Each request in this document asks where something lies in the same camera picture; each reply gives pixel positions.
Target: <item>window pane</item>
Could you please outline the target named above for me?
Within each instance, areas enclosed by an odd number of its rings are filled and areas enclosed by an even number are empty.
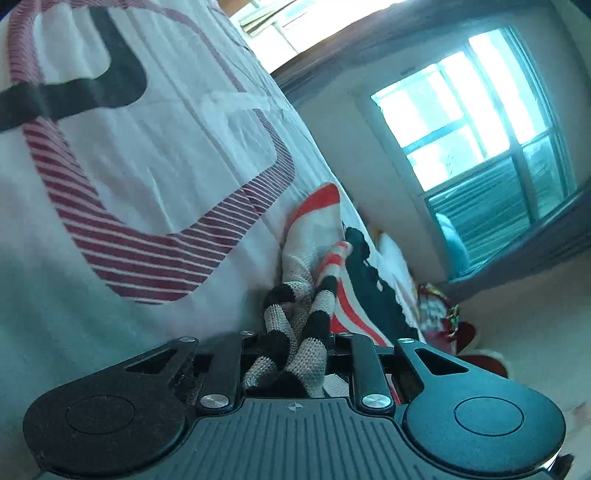
[[[550,213],[564,199],[560,174],[550,137],[523,149],[538,197],[540,218]]]
[[[476,70],[464,52],[443,59],[441,65],[466,106],[486,150],[486,158],[509,149],[509,138]]]
[[[468,255],[464,264],[474,266],[530,226],[521,185],[510,158],[428,201],[457,232],[459,239],[454,239],[445,221],[438,217],[452,258],[455,252],[455,265],[462,265],[462,259],[458,259],[462,244]]]
[[[462,127],[408,155],[423,190],[465,172],[484,158],[470,127]]]
[[[268,72],[279,68],[297,55],[275,27],[268,27],[255,37],[246,35],[246,43]]]
[[[462,110],[435,65],[372,98],[402,148],[462,118]]]
[[[544,132],[547,125],[535,95],[502,33],[493,30],[477,35],[470,45],[501,97],[519,143]]]

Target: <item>red striped pattern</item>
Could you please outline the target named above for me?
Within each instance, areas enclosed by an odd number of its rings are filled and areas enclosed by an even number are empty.
[[[8,50],[13,82],[44,81],[32,25],[40,12],[58,3],[23,0],[11,14]],[[144,8],[180,22],[200,37],[236,90],[245,91],[197,25],[175,10],[147,0],[74,0],[70,5]],[[166,236],[138,232],[106,210],[56,122],[37,118],[22,131],[49,199],[97,276],[122,297],[161,304],[198,288],[294,180],[290,152],[265,115],[254,112],[273,141],[276,162],[193,225]]]

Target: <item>black stripe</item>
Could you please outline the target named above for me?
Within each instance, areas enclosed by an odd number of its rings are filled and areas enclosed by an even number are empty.
[[[310,313],[306,325],[301,333],[302,340],[316,338],[322,342],[324,348],[328,349],[330,337],[330,315],[323,310],[316,310]]]
[[[337,281],[337,279],[334,275],[326,276],[325,278],[322,279],[322,281],[320,282],[320,285],[318,285],[318,287],[316,287],[316,292],[314,293],[314,298],[316,298],[316,296],[322,290],[327,290],[329,292],[332,292],[332,294],[336,297],[336,289],[337,289],[338,284],[339,284],[339,282]]]
[[[282,303],[294,303],[296,295],[287,283],[282,283],[274,287],[265,297],[263,307],[266,310],[271,305],[281,305]]]
[[[292,372],[283,371],[270,385],[253,388],[250,395],[269,398],[310,398],[304,384]]]
[[[290,339],[280,330],[271,330],[256,345],[261,349],[261,356],[273,360],[279,370],[283,370],[290,354]]]
[[[0,92],[0,132],[42,116],[61,120],[99,107],[118,108],[137,101],[148,85],[146,72],[105,7],[89,7],[90,17],[111,63],[97,78],[36,85],[22,82]]]

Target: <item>black fabric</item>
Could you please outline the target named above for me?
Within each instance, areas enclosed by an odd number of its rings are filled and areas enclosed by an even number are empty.
[[[322,279],[322,281],[320,282],[320,285],[318,285],[318,287],[316,288],[314,298],[316,298],[316,295],[318,295],[318,293],[321,292],[322,290],[327,290],[336,296],[336,289],[337,289],[338,284],[339,284],[339,282],[336,279],[336,277],[334,277],[332,275],[328,275],[327,277]]]
[[[418,340],[417,329],[406,323],[402,307],[396,302],[394,289],[380,279],[378,270],[367,262],[369,245],[363,233],[349,227],[345,232],[345,240],[353,246],[353,251],[345,261],[345,267],[355,297],[369,320],[392,343],[399,338]]]
[[[17,0],[0,0],[0,20],[6,17],[10,13],[10,10],[17,5]]]
[[[285,368],[290,353],[290,340],[285,333],[272,330],[264,335],[256,346],[261,349],[261,356],[273,360],[279,370]]]
[[[591,19],[591,2],[589,0],[573,0],[573,3]]]
[[[306,320],[306,325],[302,330],[301,337],[316,338],[322,342],[325,348],[328,348],[330,337],[330,315],[322,310],[312,312]]]
[[[277,285],[274,287],[265,297],[265,301],[263,302],[263,308],[266,310],[271,305],[282,305],[284,303],[293,303],[296,301],[296,296],[294,295],[294,291],[291,287],[286,284],[282,283],[281,285]]]
[[[263,398],[309,398],[300,379],[292,372],[283,370],[272,383],[248,391],[253,397]]]

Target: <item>red and white fabric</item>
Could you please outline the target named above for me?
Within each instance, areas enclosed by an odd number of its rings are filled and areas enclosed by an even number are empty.
[[[214,1],[22,0],[0,23],[0,102],[103,76],[116,59],[96,8],[141,64],[141,96],[21,122],[0,105],[15,122],[0,129],[2,480],[37,471],[20,429],[42,393],[176,336],[260,330],[290,215],[337,184]]]

